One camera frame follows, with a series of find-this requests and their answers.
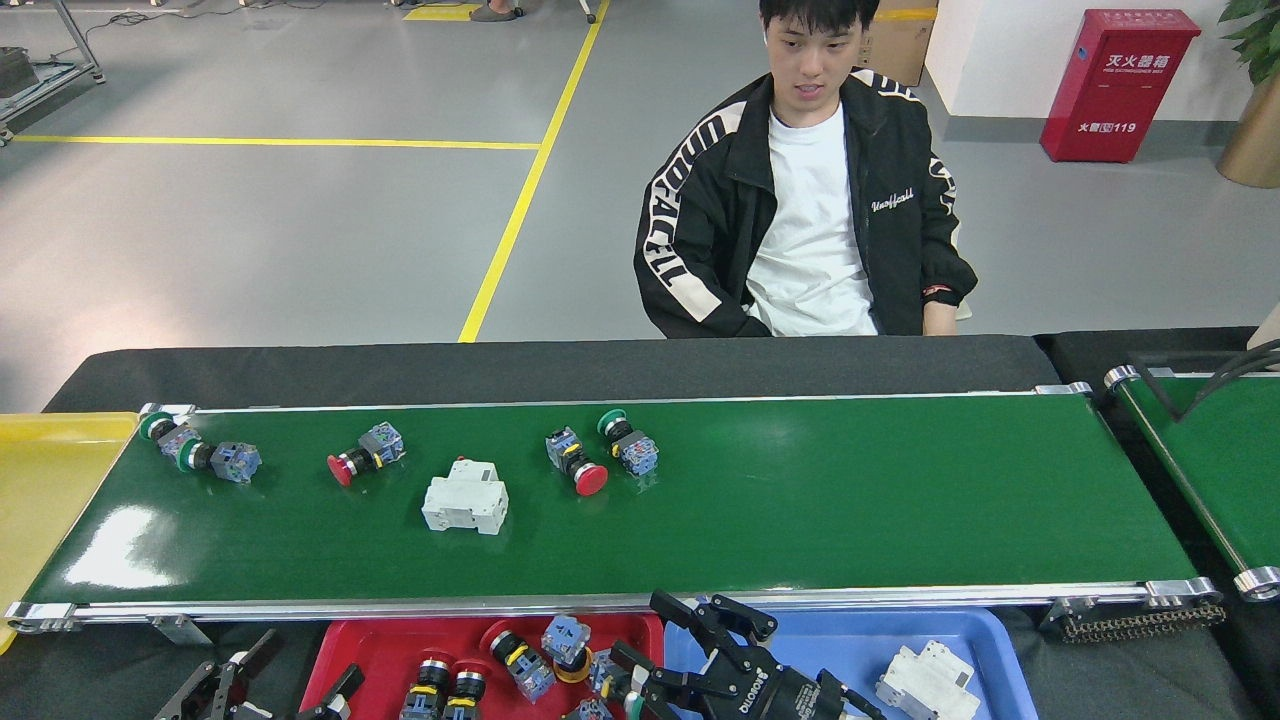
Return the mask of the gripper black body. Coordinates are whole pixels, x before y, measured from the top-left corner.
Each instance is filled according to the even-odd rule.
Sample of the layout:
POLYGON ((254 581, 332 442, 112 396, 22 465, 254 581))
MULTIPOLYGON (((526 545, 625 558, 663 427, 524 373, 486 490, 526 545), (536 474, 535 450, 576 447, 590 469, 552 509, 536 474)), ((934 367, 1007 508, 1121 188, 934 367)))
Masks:
POLYGON ((710 655, 703 675, 728 694, 700 694, 705 719, 836 719, 837 683, 820 684, 778 664, 768 650, 748 648, 735 662, 723 650, 710 655))

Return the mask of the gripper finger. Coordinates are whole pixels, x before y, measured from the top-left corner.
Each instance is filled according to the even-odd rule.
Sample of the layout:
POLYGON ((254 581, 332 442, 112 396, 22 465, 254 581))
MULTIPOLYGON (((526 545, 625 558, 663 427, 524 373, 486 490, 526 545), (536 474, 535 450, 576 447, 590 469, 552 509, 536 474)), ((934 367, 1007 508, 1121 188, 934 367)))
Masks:
POLYGON ((252 647, 225 662, 198 665, 154 717, 275 719, 270 710, 250 702, 248 693, 250 682, 274 660, 282 646, 276 630, 269 629, 252 647))
POLYGON ((678 719, 672 706, 703 712, 708 698, 721 697, 721 684, 713 678, 659 667, 622 641, 613 643, 611 659, 626 675, 626 719, 678 719))
POLYGON ((319 669, 314 670, 301 707, 293 712, 293 719, 349 719, 353 708, 351 701, 364 684, 365 675, 358 664, 349 664, 335 680, 320 694, 317 682, 323 678, 319 669))
POLYGON ((653 682, 773 682, 778 674, 776 660, 762 646, 777 629, 772 616, 722 594, 690 607, 662 589, 652 593, 650 609, 689 630, 709 661, 701 674, 654 667, 653 682))

